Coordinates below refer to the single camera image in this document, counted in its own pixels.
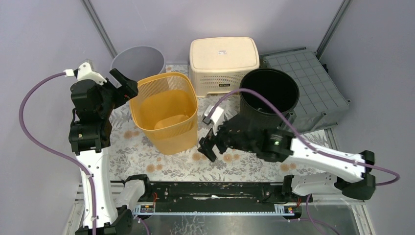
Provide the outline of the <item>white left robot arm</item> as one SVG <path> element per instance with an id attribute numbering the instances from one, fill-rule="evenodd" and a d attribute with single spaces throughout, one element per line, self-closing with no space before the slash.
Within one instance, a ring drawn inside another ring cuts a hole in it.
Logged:
<path id="1" fill-rule="evenodd" d="M 128 235 L 132 231 L 131 209 L 135 202 L 146 201 L 152 194 L 149 185 L 133 180 L 125 184 L 118 199 L 113 198 L 109 177 L 112 131 L 109 118 L 114 109 L 138 95 L 138 84 L 117 69 L 110 73 L 120 83 L 119 87 L 95 72 L 88 62 L 73 72 L 77 81 L 70 88 L 74 109 L 69 142 L 80 163 L 85 203 L 78 235 Z"/>

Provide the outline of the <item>black round plastic bin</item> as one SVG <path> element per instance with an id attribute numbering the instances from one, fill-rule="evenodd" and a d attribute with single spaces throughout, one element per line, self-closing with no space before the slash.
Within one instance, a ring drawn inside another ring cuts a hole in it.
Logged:
<path id="1" fill-rule="evenodd" d="M 298 103 L 300 91 L 292 77 L 271 68 L 255 69 L 247 73 L 240 82 L 240 88 L 253 90 L 270 103 L 283 115 L 293 111 Z M 281 118 L 256 96 L 241 92 L 239 114 L 250 121 L 250 125 L 259 128 L 279 128 Z"/>

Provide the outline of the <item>grey plastic storage bin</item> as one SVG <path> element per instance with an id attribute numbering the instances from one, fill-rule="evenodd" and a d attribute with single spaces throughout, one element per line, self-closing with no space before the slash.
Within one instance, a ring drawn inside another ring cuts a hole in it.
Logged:
<path id="1" fill-rule="evenodd" d="M 334 127 L 349 110 L 345 99 L 315 53 L 300 47 L 264 54 L 261 67 L 280 70 L 291 76 L 299 87 L 299 101 L 287 119 L 299 133 Z"/>

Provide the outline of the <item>grey round plastic bin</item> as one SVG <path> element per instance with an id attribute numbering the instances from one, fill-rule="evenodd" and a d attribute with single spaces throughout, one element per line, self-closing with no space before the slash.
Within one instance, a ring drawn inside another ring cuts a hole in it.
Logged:
<path id="1" fill-rule="evenodd" d="M 140 81 L 166 72 L 164 55 L 151 46 L 135 46 L 120 52 L 112 61 L 111 69 L 117 69 L 127 78 Z"/>

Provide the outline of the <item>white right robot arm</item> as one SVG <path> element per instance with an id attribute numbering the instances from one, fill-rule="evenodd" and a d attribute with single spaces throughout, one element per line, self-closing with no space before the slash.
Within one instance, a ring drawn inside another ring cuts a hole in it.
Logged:
<path id="1" fill-rule="evenodd" d="M 198 151 L 212 162 L 217 158 L 214 147 L 221 154 L 236 149 L 253 153 L 266 162 L 288 161 L 322 171 L 309 176 L 285 176 L 277 195 L 288 202 L 313 193 L 341 193 L 348 198 L 369 200 L 375 192 L 375 176 L 370 173 L 374 153 L 368 150 L 351 154 L 302 142 L 285 130 L 251 127 L 240 115 L 215 124 L 199 140 Z"/>

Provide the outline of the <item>yellow bin with black liner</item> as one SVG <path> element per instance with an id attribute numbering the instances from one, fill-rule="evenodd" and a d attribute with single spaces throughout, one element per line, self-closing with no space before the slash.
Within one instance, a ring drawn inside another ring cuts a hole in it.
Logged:
<path id="1" fill-rule="evenodd" d="M 167 72 L 140 80 L 130 109 L 136 126 L 162 154 L 176 154 L 196 145 L 198 102 L 184 74 Z"/>

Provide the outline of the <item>cream perforated plastic basket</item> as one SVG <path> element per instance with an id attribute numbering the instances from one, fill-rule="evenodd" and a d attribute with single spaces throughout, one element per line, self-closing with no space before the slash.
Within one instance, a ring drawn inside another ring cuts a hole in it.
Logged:
<path id="1" fill-rule="evenodd" d="M 259 65 L 250 37 L 204 38 L 190 44 L 189 77 L 197 97 L 239 88 L 242 78 Z"/>

